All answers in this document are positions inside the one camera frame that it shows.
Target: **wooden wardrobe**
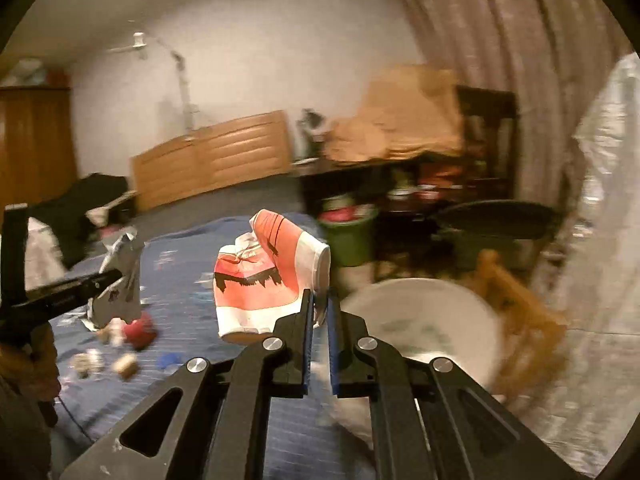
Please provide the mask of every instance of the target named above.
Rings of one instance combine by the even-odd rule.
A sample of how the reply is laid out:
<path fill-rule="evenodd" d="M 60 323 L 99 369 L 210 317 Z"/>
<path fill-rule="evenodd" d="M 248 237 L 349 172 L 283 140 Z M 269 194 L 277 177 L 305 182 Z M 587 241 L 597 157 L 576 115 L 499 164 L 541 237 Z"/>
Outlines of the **wooden wardrobe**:
<path fill-rule="evenodd" d="M 9 203 L 60 196 L 77 179 L 69 90 L 0 88 L 2 210 Z"/>

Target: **beige curtain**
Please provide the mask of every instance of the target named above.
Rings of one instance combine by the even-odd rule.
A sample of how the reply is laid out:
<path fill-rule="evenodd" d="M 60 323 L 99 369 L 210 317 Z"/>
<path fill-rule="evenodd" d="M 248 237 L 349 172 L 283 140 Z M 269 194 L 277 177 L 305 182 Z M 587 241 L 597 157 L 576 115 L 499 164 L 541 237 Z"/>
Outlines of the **beige curtain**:
<path fill-rule="evenodd" d="M 567 143 L 631 52 L 601 0 L 403 0 L 428 63 L 461 84 L 515 92 L 517 195 L 554 205 Z"/>

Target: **black fabric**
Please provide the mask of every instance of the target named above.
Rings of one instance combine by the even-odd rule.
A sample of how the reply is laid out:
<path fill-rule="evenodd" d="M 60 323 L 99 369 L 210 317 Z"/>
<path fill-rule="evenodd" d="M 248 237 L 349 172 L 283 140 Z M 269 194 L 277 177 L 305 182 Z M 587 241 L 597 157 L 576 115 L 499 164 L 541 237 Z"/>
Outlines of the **black fabric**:
<path fill-rule="evenodd" d="M 30 207 L 30 216 L 51 227 L 62 252 L 62 263 L 70 269 L 84 259 L 89 236 L 95 227 L 85 213 L 108 204 L 129 190 L 127 179 L 92 173 L 62 196 Z"/>

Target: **silver bolt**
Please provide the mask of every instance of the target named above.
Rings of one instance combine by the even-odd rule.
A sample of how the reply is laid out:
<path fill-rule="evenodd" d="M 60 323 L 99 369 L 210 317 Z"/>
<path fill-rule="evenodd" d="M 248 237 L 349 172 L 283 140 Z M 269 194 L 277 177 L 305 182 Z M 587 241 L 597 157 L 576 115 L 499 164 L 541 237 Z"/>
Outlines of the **silver bolt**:
<path fill-rule="evenodd" d="M 265 350 L 280 350 L 282 348 L 282 339 L 279 337 L 268 337 L 262 342 L 262 346 Z"/>
<path fill-rule="evenodd" d="M 187 362 L 187 370 L 192 374 L 197 374 L 207 367 L 207 362 L 202 357 L 194 357 Z"/>
<path fill-rule="evenodd" d="M 375 350 L 378 342 L 372 337 L 361 337 L 358 339 L 358 348 L 361 350 Z"/>
<path fill-rule="evenodd" d="M 453 363 L 446 357 L 438 357 L 433 361 L 433 367 L 442 374 L 453 370 Z"/>

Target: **green bucket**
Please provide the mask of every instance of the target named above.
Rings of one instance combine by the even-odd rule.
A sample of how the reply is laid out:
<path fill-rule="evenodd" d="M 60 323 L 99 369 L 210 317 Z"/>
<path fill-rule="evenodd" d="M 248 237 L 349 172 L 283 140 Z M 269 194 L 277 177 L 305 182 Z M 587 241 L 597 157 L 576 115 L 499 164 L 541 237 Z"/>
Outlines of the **green bucket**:
<path fill-rule="evenodd" d="M 331 247 L 331 263 L 338 267 L 357 267 L 373 260 L 373 209 L 363 218 L 348 222 L 318 219 Z"/>

